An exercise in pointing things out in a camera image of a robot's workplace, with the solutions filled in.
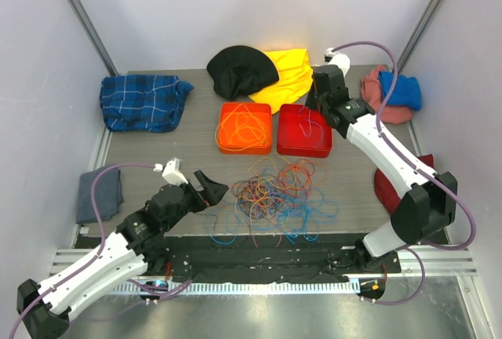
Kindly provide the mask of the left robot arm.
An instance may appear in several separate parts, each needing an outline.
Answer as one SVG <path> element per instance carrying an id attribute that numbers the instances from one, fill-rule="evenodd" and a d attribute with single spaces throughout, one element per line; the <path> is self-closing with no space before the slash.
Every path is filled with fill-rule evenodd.
<path id="1" fill-rule="evenodd" d="M 28 279 L 17 289 L 18 325 L 32 338 L 59 338 L 90 305 L 131 278 L 159 275 L 167 265 L 164 234 L 188 213 L 218 205 L 228 186 L 195 172 L 196 189 L 182 173 L 131 213 L 100 245 L 41 282 Z"/>

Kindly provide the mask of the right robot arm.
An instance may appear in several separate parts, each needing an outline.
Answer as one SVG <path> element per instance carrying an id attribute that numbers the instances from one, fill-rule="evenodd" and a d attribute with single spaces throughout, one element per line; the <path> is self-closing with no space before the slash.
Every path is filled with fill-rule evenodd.
<path id="1" fill-rule="evenodd" d="M 313 70 L 306 105 L 320 112 L 329 127 L 363 151 L 391 182 L 400 201 L 386 224 L 355 243 L 358 269 L 372 272 L 390 252 L 414 245 L 452 224 L 457 179 L 439 174 L 414 157 L 361 98 L 352 99 L 344 74 L 334 64 Z"/>

